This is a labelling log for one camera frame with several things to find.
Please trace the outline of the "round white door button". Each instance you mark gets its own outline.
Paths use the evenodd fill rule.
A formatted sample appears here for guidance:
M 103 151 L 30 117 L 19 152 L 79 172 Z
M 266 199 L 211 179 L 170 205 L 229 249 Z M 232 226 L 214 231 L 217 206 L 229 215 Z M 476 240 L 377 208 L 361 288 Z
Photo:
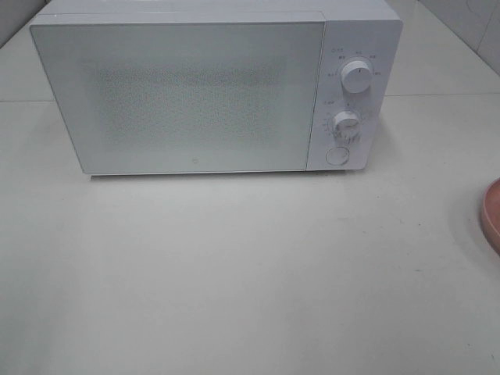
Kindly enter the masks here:
M 349 150 L 345 147 L 331 148 L 326 154 L 326 161 L 332 166 L 342 166 L 349 160 Z

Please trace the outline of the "white microwave door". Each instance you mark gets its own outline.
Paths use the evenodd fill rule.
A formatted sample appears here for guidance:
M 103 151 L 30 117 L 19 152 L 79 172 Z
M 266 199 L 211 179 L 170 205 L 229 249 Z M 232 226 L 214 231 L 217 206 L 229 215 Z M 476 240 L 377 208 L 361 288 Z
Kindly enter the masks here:
M 30 29 L 89 175 L 306 168 L 324 22 Z

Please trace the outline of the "pink round plate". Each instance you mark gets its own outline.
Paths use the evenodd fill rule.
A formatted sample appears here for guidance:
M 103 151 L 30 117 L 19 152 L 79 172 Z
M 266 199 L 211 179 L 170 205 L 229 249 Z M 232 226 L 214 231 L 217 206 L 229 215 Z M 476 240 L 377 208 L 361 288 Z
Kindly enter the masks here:
M 500 252 L 500 180 L 493 181 L 485 190 L 480 207 L 480 225 L 491 247 Z

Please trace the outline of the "lower white timer knob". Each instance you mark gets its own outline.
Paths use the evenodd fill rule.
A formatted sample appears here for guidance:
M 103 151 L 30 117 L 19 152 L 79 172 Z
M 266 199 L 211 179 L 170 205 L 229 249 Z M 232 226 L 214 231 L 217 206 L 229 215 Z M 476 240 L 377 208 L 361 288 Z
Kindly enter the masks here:
M 351 143 L 360 133 L 361 119 L 356 112 L 342 111 L 333 117 L 333 135 L 336 140 Z

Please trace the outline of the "white microwave oven body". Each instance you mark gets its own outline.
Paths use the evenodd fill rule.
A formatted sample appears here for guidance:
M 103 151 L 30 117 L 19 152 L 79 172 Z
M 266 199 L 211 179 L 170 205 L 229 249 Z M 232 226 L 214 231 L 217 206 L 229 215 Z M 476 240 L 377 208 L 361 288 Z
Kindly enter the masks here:
M 63 23 L 265 23 L 324 22 L 323 47 L 306 168 L 300 171 L 360 170 L 367 163 L 403 23 L 384 1 L 52 1 L 34 25 Z M 370 87 L 350 94 L 341 68 L 351 59 L 373 67 Z M 353 111 L 361 119 L 351 143 L 335 139 L 333 117 Z M 326 161 L 334 147 L 349 150 L 342 166 Z

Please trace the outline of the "upper white power knob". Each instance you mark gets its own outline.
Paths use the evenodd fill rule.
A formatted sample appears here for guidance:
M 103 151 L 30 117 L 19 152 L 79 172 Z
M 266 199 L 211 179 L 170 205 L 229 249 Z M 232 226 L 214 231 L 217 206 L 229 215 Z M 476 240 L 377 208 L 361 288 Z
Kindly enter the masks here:
M 351 59 L 341 68 L 341 85 L 350 94 L 366 91 L 373 78 L 373 67 L 367 59 Z

